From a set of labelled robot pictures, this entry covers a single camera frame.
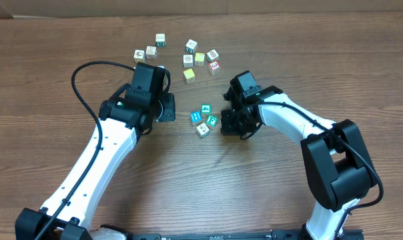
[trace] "toy block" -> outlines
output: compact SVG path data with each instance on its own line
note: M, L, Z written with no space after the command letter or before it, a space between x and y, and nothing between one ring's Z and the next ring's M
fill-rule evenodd
M196 129L201 138L206 137L210 133L209 127L205 123L198 125Z
M193 69L188 69L183 72L183 76L185 77L185 80L187 83L193 83L195 82L195 74L193 72Z
M136 63L145 63L145 52L143 50L135 50L135 55L133 55L133 59L135 59Z
M197 50L197 42L194 40L188 40L188 43L185 45L185 50L191 54L194 54L195 50Z
M204 66L204 53L196 53L194 63L196 66Z
M206 58L208 59L209 62L215 61L215 60L220 60L220 55L213 49L209 53L206 54Z
M164 33L157 33L155 35L155 44L157 47L166 47L166 36Z
M199 111L193 112L193 113L191 113L190 119L191 119L191 123L193 123L193 126L197 125L198 123L202 122L202 114L200 114Z
M193 55L183 56L183 67L193 67Z
M157 59L157 47L148 46L145 56L147 56L148 59Z
M206 120L206 125L211 129L215 128L216 123L218 123L218 118L212 115L209 115L208 120Z
M202 115L209 115L212 112L212 108L208 104L201 105L201 114Z
M220 65L220 63L218 63L218 61L213 61L213 62L209 63L208 68L209 68L209 72L210 72L212 75L215 75L216 73L219 73L219 72L220 72L220 70L221 70L221 65Z

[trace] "black bracket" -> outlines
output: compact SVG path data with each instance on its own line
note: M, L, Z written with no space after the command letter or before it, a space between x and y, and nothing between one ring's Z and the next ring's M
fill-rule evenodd
M126 127L135 128L137 140L153 122L175 121L175 97L163 90L166 69L138 63L131 84L117 90L101 104L99 118L123 121Z
M340 136L358 152L375 171L359 128L350 120L337 123L332 132ZM374 176L353 153L344 149L330 136L329 131L310 135L301 141L308 186L316 200L326 209L338 211L343 204L366 196L376 185ZM345 152L346 156L334 163L330 151Z
M46 208L42 208L40 211L24 208L15 222L16 240L34 240L38 232L50 220L50 216L46 215L46 212ZM78 226L79 222L80 220L74 217L69 222L55 219L55 223L52 224L43 239L92 240L87 229ZM63 229L61 234L54 232L56 227Z
M275 86L262 89L250 71L235 76L224 94L224 99L230 101L230 109L221 111L221 132L224 135L243 136L255 131L261 121L258 108L248 106L279 93L283 91ZM243 112L237 116L236 113L240 110Z

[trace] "white block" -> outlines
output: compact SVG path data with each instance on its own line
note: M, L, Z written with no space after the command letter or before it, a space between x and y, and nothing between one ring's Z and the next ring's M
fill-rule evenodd
M220 55L216 52L215 49L213 49L208 54L206 54L206 58L208 59L209 62L211 62L215 60L220 60Z
M191 54L195 53L195 50L197 50L197 42L194 40L188 40L187 45L185 45L185 50Z
M157 33L155 35L155 44L157 47L166 47L166 35L164 33Z
M200 135L200 137L206 137L209 135L209 127L206 125L206 123L202 123L196 127L197 133Z
M157 47L148 46L145 56L147 56L148 59L157 59Z
M133 55L135 62L145 63L145 52L143 50L135 50L135 55Z
M220 65L220 63L218 63L218 61L213 61L213 62L209 63L208 69L212 75L215 75L216 73L220 72L221 65Z
M183 56L183 67L193 67L193 55Z

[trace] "wooden cube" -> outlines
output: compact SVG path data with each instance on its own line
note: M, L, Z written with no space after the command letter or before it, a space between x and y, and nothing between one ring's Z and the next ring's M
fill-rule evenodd
M211 62L215 60L220 60L220 55L215 51L215 49L213 49L207 54L206 58L208 59L209 62Z
M145 63L145 52L143 50L135 50L135 55L133 55L133 59L135 59L136 63Z
M204 53L196 53L195 54L195 65L196 66L204 66Z
M193 83L195 82L195 74L193 72L193 69L188 69L183 72L183 76L185 77L185 80L187 83Z
M202 115L209 115L211 112L212 112L212 107L209 104L201 105L201 114Z
M191 40L191 39L188 40L187 45L185 45L185 50L186 50L188 53L194 54L194 53L195 53L195 50L197 50L197 42L194 41L194 40Z
M200 135L201 138L206 137L210 133L209 127L206 126L205 123L198 125L196 127L196 129L197 129L197 133Z
M220 70L221 70L221 65L220 65L220 63L218 63L218 61L213 61L213 62L209 63L208 68L209 68L209 72L210 72L212 75L215 75L216 73L219 73L219 72L220 72Z
M166 47L166 36L164 33L157 33L155 35L155 44L157 47Z
M200 114L200 112L193 112L191 113L190 119L193 126L197 125L202 122L202 114Z
M208 120L206 120L206 125L211 129L215 128L216 123L218 123L218 118L212 115L209 115Z
M157 59L157 47L148 46L145 56L147 56L148 59Z
M193 67L193 55L183 56L183 67Z

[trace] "white arm link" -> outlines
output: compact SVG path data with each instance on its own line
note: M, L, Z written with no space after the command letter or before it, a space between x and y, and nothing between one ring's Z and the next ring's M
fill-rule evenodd
M71 197L69 206L66 206L58 215L58 219L69 221L72 217L80 220L79 226L90 229L93 215L99 200L115 170L123 158L135 147L137 142L135 129L128 129L125 123L113 119L99 121L101 123L102 150L87 173L85 179ZM73 169L61 186L44 202L41 207L48 208L47 214L52 216L60 206L71 188L75 185L90 159L98 143L98 130L95 127L93 135L81 154Z
M323 119L313 113L303 109L302 107L296 105L289 97L284 94L275 94L264 100L265 102L278 102L287 103L297 107L299 110L303 111L306 115L316 120L319 124L332 128L334 121ZM284 135L289 137L294 143L300 145L300 141L305 139L310 134L319 134L323 130L316 126L313 126L311 122L305 119L303 116L296 113L294 110L277 106L277 105L259 105L260 115L262 122L270 127L273 127L281 131Z

